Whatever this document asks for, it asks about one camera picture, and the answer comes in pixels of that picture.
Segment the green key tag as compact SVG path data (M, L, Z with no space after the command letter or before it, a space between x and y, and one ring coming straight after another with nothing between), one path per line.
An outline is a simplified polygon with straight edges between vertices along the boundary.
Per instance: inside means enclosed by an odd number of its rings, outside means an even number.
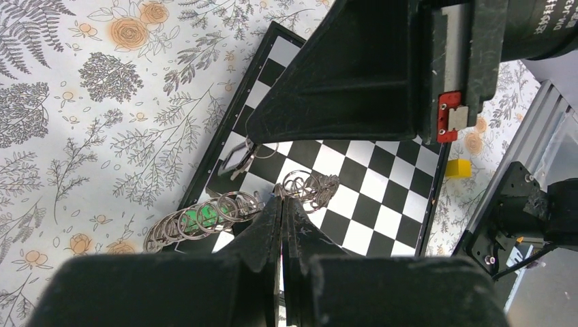
M226 229L224 220L217 214L213 206L207 204L204 206L195 205L189 207L184 212L182 223L183 231L186 234L208 233L215 234Z

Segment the metal keyring disc with rings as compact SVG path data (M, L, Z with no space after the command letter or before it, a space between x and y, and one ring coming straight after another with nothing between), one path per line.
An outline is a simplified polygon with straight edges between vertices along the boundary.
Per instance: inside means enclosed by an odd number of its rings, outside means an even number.
M280 183L275 184L269 196L295 198L303 205L305 212L311 214L321 208L326 208L337 193L339 186L339 177L334 174L325 175L304 170L293 170L287 173ZM231 232L234 225L254 220L258 213L264 209L267 200L258 191L253 193L246 191L216 193L204 202L177 210L155 222L144 238L143 251L145 253L158 253L164 247L184 240L202 240L213 235L202 232L186 234L183 231L184 224L181 220L189 207L207 204L213 206L217 214L224 220L226 229L222 232Z

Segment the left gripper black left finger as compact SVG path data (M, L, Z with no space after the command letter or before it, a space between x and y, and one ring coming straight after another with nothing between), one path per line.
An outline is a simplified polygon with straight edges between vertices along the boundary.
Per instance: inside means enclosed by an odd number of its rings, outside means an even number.
M276 326L283 200L216 253L89 255L57 271L29 326Z

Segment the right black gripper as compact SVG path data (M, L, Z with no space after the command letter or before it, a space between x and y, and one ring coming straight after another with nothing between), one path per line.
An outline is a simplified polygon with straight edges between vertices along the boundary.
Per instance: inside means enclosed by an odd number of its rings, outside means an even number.
M496 93L507 11L508 1L336 1L247 135L453 142Z

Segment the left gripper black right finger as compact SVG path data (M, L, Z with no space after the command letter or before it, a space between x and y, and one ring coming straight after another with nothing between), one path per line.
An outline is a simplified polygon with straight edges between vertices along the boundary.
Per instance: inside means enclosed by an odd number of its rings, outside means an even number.
M282 258L288 325L508 325L493 283L471 260L352 256L289 197Z

